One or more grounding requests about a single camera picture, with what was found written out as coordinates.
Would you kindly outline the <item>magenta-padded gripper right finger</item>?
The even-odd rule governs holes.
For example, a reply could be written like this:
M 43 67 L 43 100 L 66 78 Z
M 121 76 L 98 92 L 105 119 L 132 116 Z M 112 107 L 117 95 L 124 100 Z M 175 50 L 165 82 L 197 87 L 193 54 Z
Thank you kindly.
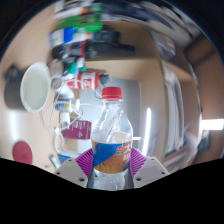
M 131 150 L 126 174 L 127 188 L 140 188 L 167 176 L 169 172 L 156 157 L 147 157 L 138 149 Z

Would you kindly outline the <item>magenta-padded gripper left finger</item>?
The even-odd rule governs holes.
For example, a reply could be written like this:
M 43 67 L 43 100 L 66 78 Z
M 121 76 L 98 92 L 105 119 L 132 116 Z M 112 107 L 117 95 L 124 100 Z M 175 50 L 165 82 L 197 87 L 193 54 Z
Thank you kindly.
M 93 171 L 93 152 L 91 149 L 79 154 L 75 152 L 60 153 L 63 160 L 55 174 L 84 188 L 94 186 L 95 174 Z

